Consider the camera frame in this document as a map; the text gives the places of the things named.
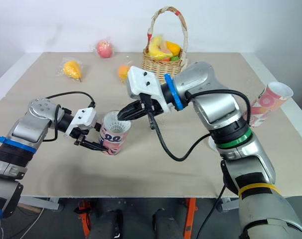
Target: beige table surface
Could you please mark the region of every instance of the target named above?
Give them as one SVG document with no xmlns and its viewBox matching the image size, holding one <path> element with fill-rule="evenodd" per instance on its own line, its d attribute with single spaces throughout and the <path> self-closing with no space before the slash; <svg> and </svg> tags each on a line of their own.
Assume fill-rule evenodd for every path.
<svg viewBox="0 0 302 239">
<path fill-rule="evenodd" d="M 57 76 L 62 58 L 75 57 L 84 64 L 82 83 Z M 190 63 L 207 61 L 217 78 L 230 89 L 253 100 L 263 89 L 255 73 L 238 53 L 190 53 Z M 110 59 L 93 53 L 43 53 L 0 101 L 0 135 L 6 136 L 27 110 L 28 102 L 66 91 L 84 91 L 97 103 L 99 121 L 110 110 L 132 100 L 117 77 L 117 67 L 132 60 L 140 66 L 139 53 L 119 53 Z M 87 107 L 82 95 L 53 99 L 76 112 Z M 169 149 L 177 156 L 207 130 L 190 105 L 182 112 L 156 117 Z M 282 110 L 253 129 L 277 174 L 276 185 L 284 196 L 302 195 L 302 138 Z M 47 138 L 53 136 L 52 130 Z M 89 139 L 97 140 L 91 132 Z M 207 142 L 200 143 L 184 162 L 175 162 L 163 151 L 147 117 L 132 122 L 122 152 L 114 157 L 73 145 L 74 139 L 59 133 L 55 142 L 44 142 L 28 166 L 23 195 L 59 197 L 215 197 L 223 186 L 220 157 Z M 226 191 L 225 196 L 235 196 Z"/>
</svg>

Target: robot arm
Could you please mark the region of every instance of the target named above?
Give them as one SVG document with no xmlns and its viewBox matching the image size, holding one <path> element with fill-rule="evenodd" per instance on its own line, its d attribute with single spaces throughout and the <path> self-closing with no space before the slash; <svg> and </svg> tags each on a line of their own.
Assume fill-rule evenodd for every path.
<svg viewBox="0 0 302 239">
<path fill-rule="evenodd" d="M 0 137 L 0 220 L 15 210 L 23 185 L 18 181 L 27 172 L 27 165 L 44 141 L 54 141 L 57 131 L 75 138 L 75 145 L 92 150 L 106 150 L 100 144 L 88 142 L 90 129 L 100 130 L 94 104 L 80 109 L 73 117 L 71 111 L 60 108 L 47 98 L 37 98 L 28 105 L 28 111 L 19 119 L 6 137 Z M 45 140 L 48 129 L 55 130 L 55 138 Z"/>
<path fill-rule="evenodd" d="M 137 101 L 124 107 L 119 120 L 134 120 L 180 111 L 193 102 L 194 109 L 214 139 L 222 161 L 225 185 L 240 200 L 241 239 L 302 238 L 302 224 L 274 186 L 275 170 L 260 142 L 242 118 L 239 106 L 214 74 L 212 66 L 196 62 L 175 76 L 165 75 L 159 85 L 154 73 L 131 67 L 127 88 Z M 203 92 L 215 94 L 201 95 Z"/>
</svg>

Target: pink patterned cup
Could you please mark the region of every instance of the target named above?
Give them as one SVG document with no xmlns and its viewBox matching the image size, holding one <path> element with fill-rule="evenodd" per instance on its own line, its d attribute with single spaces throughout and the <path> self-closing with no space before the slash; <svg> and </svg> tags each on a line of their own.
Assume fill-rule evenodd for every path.
<svg viewBox="0 0 302 239">
<path fill-rule="evenodd" d="M 108 152 L 103 151 L 104 154 L 118 154 L 131 127 L 130 121 L 118 120 L 118 113 L 119 111 L 110 111 L 102 120 L 100 144 L 108 149 Z"/>
<path fill-rule="evenodd" d="M 293 91 L 280 82 L 270 82 L 251 105 L 250 126 L 260 126 L 285 101 L 293 96 Z"/>
</svg>

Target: red apple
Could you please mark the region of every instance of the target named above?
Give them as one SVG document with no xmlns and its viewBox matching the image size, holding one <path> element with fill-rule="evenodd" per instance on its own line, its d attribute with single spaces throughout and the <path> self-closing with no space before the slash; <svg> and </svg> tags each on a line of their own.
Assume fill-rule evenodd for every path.
<svg viewBox="0 0 302 239">
<path fill-rule="evenodd" d="M 110 42 L 102 40 L 99 41 L 97 46 L 96 46 L 98 54 L 102 58 L 109 58 L 112 56 L 113 53 L 113 47 Z"/>
</svg>

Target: white wall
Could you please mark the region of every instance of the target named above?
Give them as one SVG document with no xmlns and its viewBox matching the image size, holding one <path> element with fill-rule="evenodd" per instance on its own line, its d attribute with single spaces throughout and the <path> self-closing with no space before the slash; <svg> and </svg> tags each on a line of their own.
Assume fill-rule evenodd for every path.
<svg viewBox="0 0 302 239">
<path fill-rule="evenodd" d="M 89 51 L 105 37 L 117 51 L 140 52 L 151 16 L 165 5 L 183 13 L 189 52 L 256 52 L 302 105 L 302 0 L 0 0 L 0 58 Z M 172 13 L 161 15 L 154 29 L 182 43 Z M 0 61 L 0 69 L 10 64 Z"/>
</svg>

